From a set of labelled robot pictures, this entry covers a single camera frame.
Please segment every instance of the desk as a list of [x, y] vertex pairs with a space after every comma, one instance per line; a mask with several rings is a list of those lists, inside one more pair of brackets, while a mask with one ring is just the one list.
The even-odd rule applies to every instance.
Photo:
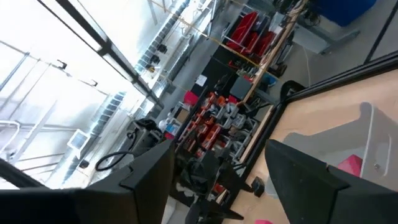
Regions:
[[[254, 91], [256, 90], [258, 84], [261, 82], [262, 76], [264, 75], [264, 72], [262, 72], [263, 70], [267, 70], [269, 68], [269, 66], [271, 65], [272, 61], [275, 59], [275, 57], [277, 56], [279, 50], [281, 49], [284, 40], [289, 36], [290, 31], [294, 28], [295, 22], [297, 21], [300, 12], [303, 10], [305, 4], [308, 2], [308, 0], [303, 0], [302, 4], [300, 5], [299, 8], [297, 8], [294, 12], [291, 12], [290, 14], [293, 15], [291, 18], [291, 22], [287, 25], [287, 27], [285, 28], [285, 32], [282, 34], [280, 40], [278, 41], [278, 43], [275, 45], [275, 47], [269, 51], [268, 54], [266, 54], [264, 56], [264, 58], [262, 59], [262, 65], [260, 70], [256, 73], [256, 77], [253, 80], [253, 86], [252, 88], [249, 90], [249, 92], [247, 93], [246, 97], [244, 98], [243, 102], [247, 102], [247, 100], [250, 98], [250, 96], [254, 93]], [[249, 145], [247, 146], [241, 161], [245, 160], [245, 158], [248, 156], [248, 154], [251, 152], [251, 149], [254, 145], [254, 143], [256, 142], [257, 138], [260, 135], [261, 130], [263, 130], [263, 127], [267, 121], [267, 118], [271, 112], [272, 107], [269, 108], [268, 112], [266, 113], [265, 117], [261, 120], [261, 123], [257, 129], [257, 131], [254, 133], [253, 138], [251, 139], [251, 142], [249, 143]]]
[[[359, 118], [359, 105], [368, 102], [386, 116], [398, 121], [398, 70], [386, 72], [354, 82], [287, 105], [270, 139], [283, 141], [290, 133], [313, 135], [349, 123]], [[255, 176], [268, 178], [264, 150], [253, 167], [247, 183]], [[243, 222], [225, 220], [224, 223], [254, 223], [255, 219], [268, 219], [277, 224], [289, 223], [278, 199], [266, 194], [256, 198], [240, 192], [233, 206], [235, 212], [245, 217]]]

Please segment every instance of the equipment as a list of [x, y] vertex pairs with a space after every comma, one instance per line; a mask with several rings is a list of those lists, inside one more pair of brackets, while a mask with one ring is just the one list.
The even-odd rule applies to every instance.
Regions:
[[198, 198], [191, 205], [185, 218], [186, 224], [220, 222], [224, 218], [243, 220], [243, 217], [225, 208], [214, 200], [208, 200], [216, 183], [226, 189], [239, 189], [253, 193], [253, 189], [236, 171], [229, 159], [227, 149], [215, 153], [206, 151], [200, 159], [191, 158], [181, 174], [180, 182], [192, 189]]
[[166, 54], [166, 53], [167, 53], [167, 46], [164, 45], [164, 44], [160, 44], [160, 45], [157, 47], [157, 50], [158, 50], [159, 52], [163, 53], [163, 54]]
[[398, 194], [275, 140], [265, 157], [289, 222], [396, 223]]
[[251, 187], [254, 190], [254, 195], [256, 197], [261, 197], [265, 190], [265, 184], [260, 177], [256, 177], [254, 181], [251, 183]]
[[[118, 170], [132, 162], [134, 158], [151, 150], [161, 138], [162, 133], [153, 120], [134, 120], [122, 132], [110, 153], [96, 163], [95, 169], [97, 171]], [[133, 155], [134, 158], [125, 158], [128, 154]]]
[[86, 189], [50, 190], [16, 168], [20, 190], [0, 191], [2, 223], [161, 223], [174, 176], [174, 144], [165, 141]]

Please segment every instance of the metal pole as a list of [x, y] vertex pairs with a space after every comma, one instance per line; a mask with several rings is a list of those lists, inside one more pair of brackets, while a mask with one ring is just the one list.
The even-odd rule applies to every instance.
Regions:
[[211, 34], [211, 25], [213, 24], [214, 16], [216, 14], [216, 7], [217, 7], [217, 0], [214, 0], [213, 2], [213, 9], [211, 10], [211, 17], [210, 17], [210, 23], [209, 23], [209, 28], [207, 30], [207, 36], [210, 36]]
[[[23, 124], [21, 123], [21, 129], [20, 131], [30, 131], [32, 128], [35, 126], [35, 124]], [[42, 128], [42, 132], [57, 132], [57, 131], [65, 131], [65, 132], [75, 132], [78, 127], [66, 127], [62, 125], [56, 125], [56, 124], [46, 124]]]
[[13, 156], [13, 158], [10, 160], [11, 164], [15, 164], [19, 160], [19, 158], [21, 158], [21, 156], [26, 151], [26, 149], [29, 147], [29, 145], [33, 142], [35, 137], [40, 133], [40, 130], [44, 127], [45, 123], [49, 120], [51, 114], [56, 109], [57, 102], [58, 102], [58, 99], [56, 99], [52, 103], [51, 107], [43, 115], [43, 117], [40, 119], [40, 121], [37, 124], [35, 124], [35, 126], [29, 131], [29, 133], [27, 134], [27, 136], [24, 139], [25, 142], [18, 149], [18, 151]]
[[156, 12], [154, 9], [154, 5], [150, 0], [148, 0], [148, 5], [149, 5], [150, 13], [152, 14], [152, 19], [154, 20], [154, 24], [156, 26], [158, 22], [157, 22], [157, 18], [156, 18]]
[[[42, 1], [38, 0], [47, 10], [57, 16], [51, 9], [46, 6]], [[149, 98], [152, 102], [158, 104], [164, 108], [163, 103], [159, 100], [156, 94], [148, 87], [147, 83], [139, 76], [135, 71], [134, 67], [129, 63], [128, 59], [120, 52], [115, 46], [113, 41], [105, 34], [102, 28], [96, 23], [96, 21], [88, 14], [85, 8], [79, 3], [76, 3], [76, 8], [68, 0], [57, 0], [57, 3], [90, 35], [100, 46], [101, 49], [97, 51], [97, 54], [106, 60], [110, 65], [116, 63], [116, 66], [112, 67], [121, 74], [125, 79], [129, 80], [134, 87], [137, 88], [142, 94]], [[109, 55], [113, 61], [107, 60], [104, 56]]]
[[26, 73], [25, 77], [22, 79], [22, 81], [20, 81], [18, 83], [18, 85], [15, 87], [15, 89], [12, 90], [11, 94], [7, 97], [7, 99], [4, 101], [4, 103], [0, 106], [0, 111], [2, 111], [6, 105], [12, 100], [12, 98], [14, 97], [14, 95], [17, 93], [17, 91], [19, 90], [19, 88], [22, 86], [22, 84], [25, 83], [26, 78], [28, 77], [28, 75], [33, 71], [33, 69], [35, 68], [35, 66], [39, 63], [40, 59], [38, 61], [36, 61], [36, 63], [33, 65], [33, 67], [29, 70], [29, 72]]
[[29, 56], [29, 53], [25, 53], [24, 56], [21, 58], [21, 60], [18, 62], [18, 64], [12, 69], [10, 74], [6, 77], [6, 79], [1, 83], [0, 85], [0, 91], [7, 85], [7, 83], [10, 81], [10, 79], [14, 76], [14, 74], [17, 72], [18, 68], [24, 63], [25, 59]]
[[13, 124], [16, 126], [15, 133], [11, 136], [11, 138], [7, 141], [7, 143], [5, 143], [3, 147], [0, 149], [0, 155], [1, 155], [1, 153], [8, 147], [8, 145], [10, 145], [12, 140], [14, 140], [15, 137], [18, 135], [19, 131], [21, 130], [21, 125], [16, 121], [4, 121], [4, 120], [0, 121], [0, 124], [8, 124], [8, 125]]
[[29, 89], [29, 91], [25, 94], [25, 96], [23, 97], [23, 99], [18, 103], [17, 107], [15, 108], [15, 110], [10, 114], [10, 116], [8, 116], [8, 119], [11, 119], [12, 116], [15, 114], [15, 112], [19, 109], [19, 107], [21, 106], [21, 104], [26, 100], [27, 96], [29, 95], [29, 93], [31, 93], [31, 91], [33, 90], [33, 88], [37, 85], [37, 83], [39, 82], [39, 80], [43, 77], [43, 75], [46, 73], [46, 71], [50, 68], [51, 64], [49, 64], [47, 66], [47, 68], [42, 72], [42, 74], [40, 75], [40, 77], [36, 80], [36, 82], [32, 85], [32, 87]]
[[26, 54], [26, 52], [23, 52], [22, 50], [20, 50], [20, 49], [14, 47], [14, 46], [12, 46], [12, 45], [7, 44], [7, 43], [5, 43], [5, 42], [2, 41], [2, 40], [0, 40], [0, 44], [4, 44], [5, 46], [11, 48], [12, 50], [18, 51], [19, 53]]

